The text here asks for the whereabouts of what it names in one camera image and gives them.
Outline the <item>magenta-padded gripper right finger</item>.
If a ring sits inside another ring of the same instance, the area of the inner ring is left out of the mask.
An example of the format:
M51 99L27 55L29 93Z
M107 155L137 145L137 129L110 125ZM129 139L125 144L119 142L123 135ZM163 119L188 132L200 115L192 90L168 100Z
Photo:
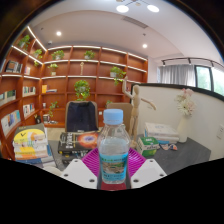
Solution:
M141 188L166 176L154 159L146 159L134 149L129 150L128 174L132 189Z

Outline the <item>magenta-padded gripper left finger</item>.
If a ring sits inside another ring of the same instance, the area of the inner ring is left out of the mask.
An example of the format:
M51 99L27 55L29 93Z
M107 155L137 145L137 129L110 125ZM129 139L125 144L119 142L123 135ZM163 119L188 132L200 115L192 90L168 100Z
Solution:
M73 159L61 177L83 188L96 189L99 172L98 149L94 149L82 159Z

